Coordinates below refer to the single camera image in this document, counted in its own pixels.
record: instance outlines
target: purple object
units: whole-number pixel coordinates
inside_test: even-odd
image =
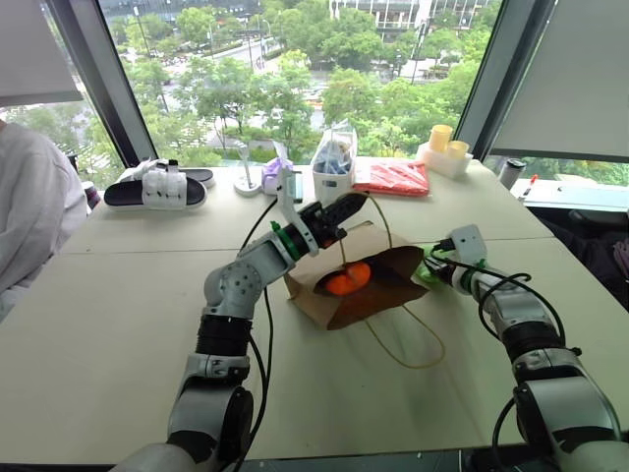
[[[277,195],[277,177],[282,167],[293,170],[293,162],[275,157],[262,166],[262,191],[267,195]]]

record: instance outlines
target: street lamp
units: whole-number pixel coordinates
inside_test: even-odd
[[[144,46],[146,46],[146,54],[148,54],[148,57],[150,57],[150,49],[148,48],[148,41],[146,41],[146,36],[144,35],[144,28],[142,28],[142,22],[140,21],[140,11],[138,10],[138,7],[134,7],[134,16],[136,17],[136,20],[138,21],[138,26],[140,27],[140,33],[142,34],[142,39],[144,40]]]

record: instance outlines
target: white sweater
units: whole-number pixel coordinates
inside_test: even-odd
[[[68,158],[35,131],[12,123],[0,130],[0,321],[85,219]]]

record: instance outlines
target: red pen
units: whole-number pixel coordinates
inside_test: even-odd
[[[536,180],[538,180],[538,174],[534,174],[534,176],[531,178],[531,182],[529,182],[529,187],[527,188],[527,190],[524,191],[524,194],[522,194],[520,198],[518,199],[520,202],[522,202],[523,200],[527,198],[527,195],[529,195],[529,193],[531,192],[531,189],[533,188],[533,184],[535,184]]]

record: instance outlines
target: plastic wrap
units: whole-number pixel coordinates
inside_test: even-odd
[[[429,179],[424,165],[417,161],[363,159],[356,167],[354,189],[423,197],[429,193]]]

